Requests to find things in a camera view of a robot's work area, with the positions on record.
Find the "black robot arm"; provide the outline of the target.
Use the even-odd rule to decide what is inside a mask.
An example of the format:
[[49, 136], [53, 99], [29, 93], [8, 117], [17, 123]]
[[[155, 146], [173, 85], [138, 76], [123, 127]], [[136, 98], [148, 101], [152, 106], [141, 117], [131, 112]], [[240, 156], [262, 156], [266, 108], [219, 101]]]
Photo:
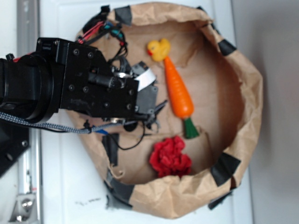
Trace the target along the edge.
[[0, 110], [31, 123], [43, 123], [59, 109], [94, 118], [150, 120], [158, 88], [150, 69], [139, 64], [114, 72], [95, 47], [39, 38], [36, 50], [0, 61]]

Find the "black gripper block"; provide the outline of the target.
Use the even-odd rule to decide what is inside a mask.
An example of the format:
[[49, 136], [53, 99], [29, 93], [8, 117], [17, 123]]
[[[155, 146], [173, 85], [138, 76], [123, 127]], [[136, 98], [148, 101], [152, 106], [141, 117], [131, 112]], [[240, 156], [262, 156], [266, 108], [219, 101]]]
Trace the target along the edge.
[[39, 38], [35, 56], [52, 78], [55, 111], [72, 110], [103, 120], [154, 121], [156, 76], [144, 63], [114, 71], [94, 47]]

